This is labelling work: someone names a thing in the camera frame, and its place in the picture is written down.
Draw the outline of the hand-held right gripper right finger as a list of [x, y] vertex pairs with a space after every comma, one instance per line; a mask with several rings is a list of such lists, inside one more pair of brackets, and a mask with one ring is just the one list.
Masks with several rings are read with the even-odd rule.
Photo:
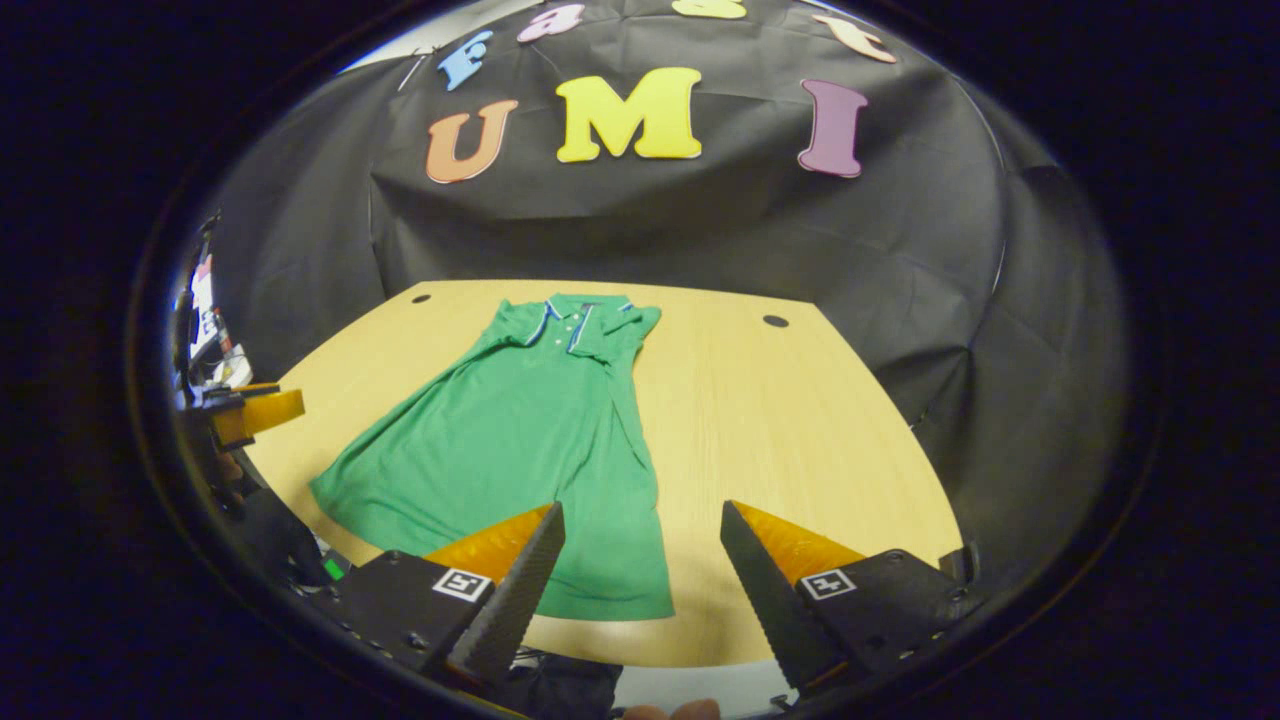
[[859, 553], [740, 501], [724, 502], [719, 539], [801, 694], [908, 667], [983, 605], [972, 584], [906, 550]]

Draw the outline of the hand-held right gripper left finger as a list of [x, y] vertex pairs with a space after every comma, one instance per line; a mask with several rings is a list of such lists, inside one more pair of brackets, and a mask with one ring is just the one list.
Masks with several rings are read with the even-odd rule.
[[545, 503], [425, 556], [387, 551], [333, 583], [333, 621], [379, 657], [466, 691], [502, 682], [566, 541]]

